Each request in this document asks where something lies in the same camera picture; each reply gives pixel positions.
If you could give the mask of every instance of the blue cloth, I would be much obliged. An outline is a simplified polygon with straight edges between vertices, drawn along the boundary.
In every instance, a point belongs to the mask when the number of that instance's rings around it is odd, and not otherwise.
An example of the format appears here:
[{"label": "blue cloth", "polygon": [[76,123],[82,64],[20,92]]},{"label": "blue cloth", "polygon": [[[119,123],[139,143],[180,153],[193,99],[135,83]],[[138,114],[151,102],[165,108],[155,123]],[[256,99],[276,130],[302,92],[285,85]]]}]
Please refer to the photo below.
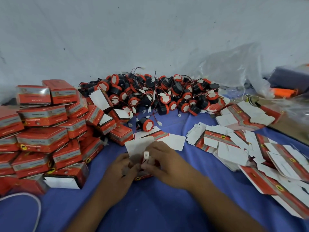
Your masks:
[{"label": "blue cloth", "polygon": [[[165,116],[156,114],[163,124],[160,128],[185,136],[195,123],[216,125],[205,113],[196,117],[177,114],[177,111]],[[257,132],[279,144],[292,143],[303,153],[309,153],[308,146],[269,128]],[[62,231],[95,190],[106,167],[125,151],[125,147],[110,142],[89,165],[90,175],[82,190],[50,189],[42,196],[37,231]],[[308,221],[291,216],[272,197],[260,194],[242,172],[231,172],[212,154],[187,143],[179,154],[269,231],[309,231]],[[7,199],[0,202],[0,231],[32,231],[36,216],[37,206],[32,198]],[[188,192],[173,189],[152,177],[134,182],[124,199],[108,211],[98,231],[212,231],[212,227]]]}]

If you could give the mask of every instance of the stack of boxes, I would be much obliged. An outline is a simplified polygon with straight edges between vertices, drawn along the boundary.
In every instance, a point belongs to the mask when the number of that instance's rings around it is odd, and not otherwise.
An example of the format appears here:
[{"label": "stack of boxes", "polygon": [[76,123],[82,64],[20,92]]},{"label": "stack of boxes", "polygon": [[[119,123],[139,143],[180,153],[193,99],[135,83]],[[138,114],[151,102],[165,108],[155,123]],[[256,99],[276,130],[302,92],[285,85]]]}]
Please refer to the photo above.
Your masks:
[{"label": "stack of boxes", "polygon": [[99,92],[105,100],[94,95],[93,102],[64,80],[17,86],[20,106],[0,106],[0,196],[83,187],[102,135],[122,128],[106,114],[112,103]]}]

